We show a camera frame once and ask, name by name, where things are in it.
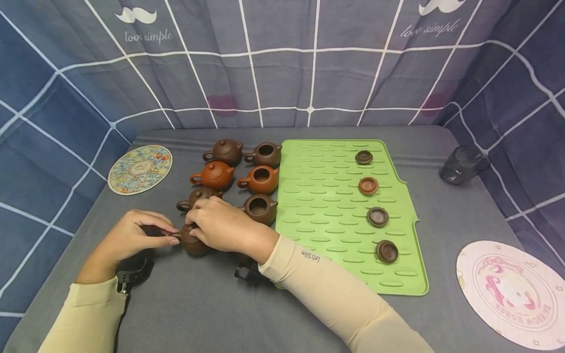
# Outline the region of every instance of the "fabric backdrop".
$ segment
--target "fabric backdrop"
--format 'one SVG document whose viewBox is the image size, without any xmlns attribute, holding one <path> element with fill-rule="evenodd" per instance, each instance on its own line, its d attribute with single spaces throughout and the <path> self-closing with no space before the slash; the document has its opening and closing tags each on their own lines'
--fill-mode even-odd
<svg viewBox="0 0 565 353">
<path fill-rule="evenodd" d="M 562 2 L 0 3 L 0 346 L 148 129 L 444 124 L 563 275 Z"/>
</svg>

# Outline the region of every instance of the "round coaster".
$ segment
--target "round coaster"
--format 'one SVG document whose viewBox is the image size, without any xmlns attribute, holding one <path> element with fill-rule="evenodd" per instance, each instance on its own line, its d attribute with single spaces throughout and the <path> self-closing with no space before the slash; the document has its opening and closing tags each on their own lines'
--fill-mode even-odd
<svg viewBox="0 0 565 353">
<path fill-rule="evenodd" d="M 530 254 L 493 241 L 471 243 L 457 257 L 457 280 L 500 335 L 535 350 L 565 346 L 565 281 Z"/>
<path fill-rule="evenodd" d="M 116 194 L 135 195 L 159 184 L 171 170 L 173 157 L 163 146 L 136 148 L 116 161 L 108 174 L 108 186 Z"/>
</svg>

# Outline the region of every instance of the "black cup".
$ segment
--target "black cup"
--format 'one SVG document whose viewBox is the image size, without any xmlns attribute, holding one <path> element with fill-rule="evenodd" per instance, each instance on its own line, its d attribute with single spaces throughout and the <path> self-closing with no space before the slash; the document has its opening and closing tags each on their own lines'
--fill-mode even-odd
<svg viewBox="0 0 565 353">
<path fill-rule="evenodd" d="M 490 160 L 473 146 L 459 146 L 440 169 L 440 178 L 452 185 L 463 185 L 490 167 Z"/>
</svg>

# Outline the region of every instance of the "beige arm sleeve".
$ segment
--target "beige arm sleeve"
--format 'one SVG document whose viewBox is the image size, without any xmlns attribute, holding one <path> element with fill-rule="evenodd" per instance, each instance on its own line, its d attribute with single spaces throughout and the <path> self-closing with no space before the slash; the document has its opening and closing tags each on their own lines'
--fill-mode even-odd
<svg viewBox="0 0 565 353">
<path fill-rule="evenodd" d="M 283 236 L 259 270 L 298 298 L 352 352 L 433 352 L 426 341 L 362 281 Z"/>
<path fill-rule="evenodd" d="M 99 284 L 72 284 L 67 300 L 39 353 L 111 353 L 126 295 L 118 279 Z"/>
</svg>

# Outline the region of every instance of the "hand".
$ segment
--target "hand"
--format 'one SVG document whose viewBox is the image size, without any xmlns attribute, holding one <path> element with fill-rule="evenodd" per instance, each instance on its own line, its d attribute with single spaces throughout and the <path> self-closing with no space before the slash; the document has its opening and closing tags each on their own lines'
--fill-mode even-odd
<svg viewBox="0 0 565 353">
<path fill-rule="evenodd" d="M 161 229 L 162 237 L 149 237 L 142 225 L 154 225 Z M 86 260 L 76 283 L 93 284 L 105 282 L 116 275 L 120 261 L 144 249 L 154 249 L 179 244 L 172 236 L 179 232 L 170 219 L 151 211 L 128 211 Z"/>
<path fill-rule="evenodd" d="M 268 226 L 257 223 L 243 211 L 218 197 L 196 201 L 188 211 L 186 224 L 196 223 L 190 235 L 207 246 L 220 251 L 240 252 L 260 264 L 271 256 L 279 234 Z"/>
</svg>

